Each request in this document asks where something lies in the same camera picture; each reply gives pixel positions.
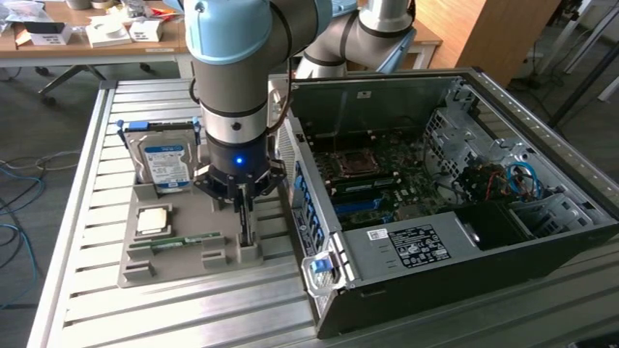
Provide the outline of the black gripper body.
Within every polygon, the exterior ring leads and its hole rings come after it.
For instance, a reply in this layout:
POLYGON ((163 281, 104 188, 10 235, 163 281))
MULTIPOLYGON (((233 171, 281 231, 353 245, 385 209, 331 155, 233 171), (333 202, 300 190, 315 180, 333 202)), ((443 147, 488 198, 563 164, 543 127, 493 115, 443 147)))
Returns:
POLYGON ((248 184, 255 175, 260 176, 269 168, 267 155, 267 135, 243 144, 228 144, 207 135, 209 171, 236 177, 239 185, 244 184, 248 196, 248 184))

